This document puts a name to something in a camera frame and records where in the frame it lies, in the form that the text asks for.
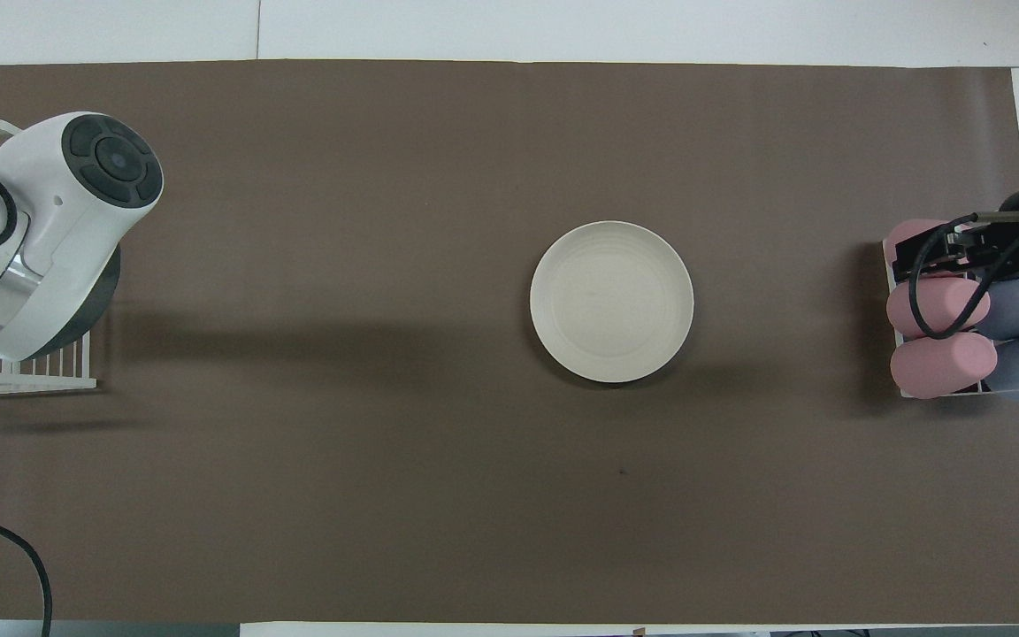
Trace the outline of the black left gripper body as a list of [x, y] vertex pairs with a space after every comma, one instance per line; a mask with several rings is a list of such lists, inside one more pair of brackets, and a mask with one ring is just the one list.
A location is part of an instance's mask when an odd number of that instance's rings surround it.
[[92, 289], [82, 301], [76, 313], [61, 327], [57, 334], [54, 334], [41, 349], [34, 352], [33, 359], [44, 357], [56, 350], [77, 342], [96, 325], [98, 319], [108, 310], [113, 296], [116, 295], [121, 265], [122, 249], [117, 246], [104, 269], [98, 274]]

